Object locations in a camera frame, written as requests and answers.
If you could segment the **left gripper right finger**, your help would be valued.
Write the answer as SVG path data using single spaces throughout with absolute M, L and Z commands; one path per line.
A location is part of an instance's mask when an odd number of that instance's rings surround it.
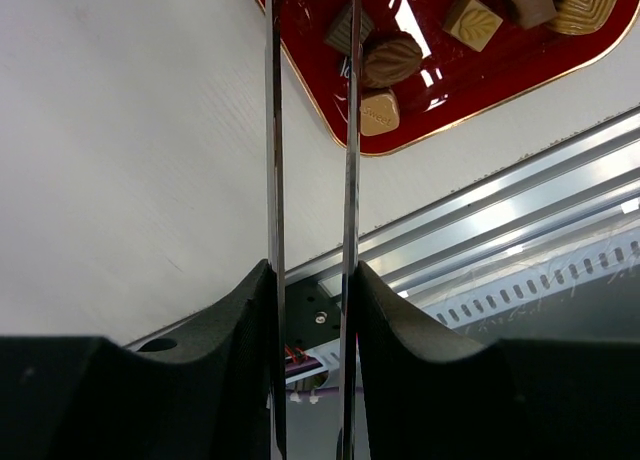
M 374 459 L 635 459 L 639 346 L 483 345 L 395 294 L 365 263 L 357 331 Z

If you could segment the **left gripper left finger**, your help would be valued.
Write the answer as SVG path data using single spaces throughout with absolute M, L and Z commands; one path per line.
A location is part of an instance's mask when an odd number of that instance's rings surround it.
M 103 337 L 3 337 L 2 457 L 268 458 L 273 295 L 260 262 L 136 352 Z

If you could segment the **metal tongs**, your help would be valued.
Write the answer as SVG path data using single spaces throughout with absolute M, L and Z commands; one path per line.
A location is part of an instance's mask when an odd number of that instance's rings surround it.
M 281 82 L 281 7 L 284 0 L 265 0 L 265 106 L 267 153 L 268 261 L 275 276 L 275 300 L 270 307 L 270 457 L 287 457 L 285 405 L 285 221 L 284 157 Z M 351 0 L 348 138 L 346 147 L 344 228 L 340 306 L 340 422 L 338 459 L 355 454 L 355 382 L 357 334 L 350 317 L 358 266 L 360 104 L 361 104 L 361 0 Z

